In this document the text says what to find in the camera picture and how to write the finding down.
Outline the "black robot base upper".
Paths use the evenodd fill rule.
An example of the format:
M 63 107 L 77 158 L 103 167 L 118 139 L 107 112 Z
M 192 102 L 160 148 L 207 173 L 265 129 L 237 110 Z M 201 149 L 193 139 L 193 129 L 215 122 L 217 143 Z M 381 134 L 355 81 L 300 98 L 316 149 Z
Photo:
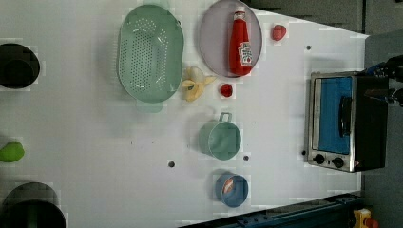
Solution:
M 7 43 L 0 46 L 0 85 L 20 89 L 32 85 L 39 76 L 40 62 L 29 48 Z

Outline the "black robot base lower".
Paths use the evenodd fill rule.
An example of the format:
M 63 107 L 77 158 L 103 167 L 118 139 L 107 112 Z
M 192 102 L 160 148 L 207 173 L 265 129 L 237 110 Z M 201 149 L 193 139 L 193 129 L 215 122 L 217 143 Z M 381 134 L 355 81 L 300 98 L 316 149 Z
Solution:
M 24 183 L 2 203 L 1 228 L 67 228 L 56 192 L 41 182 Z

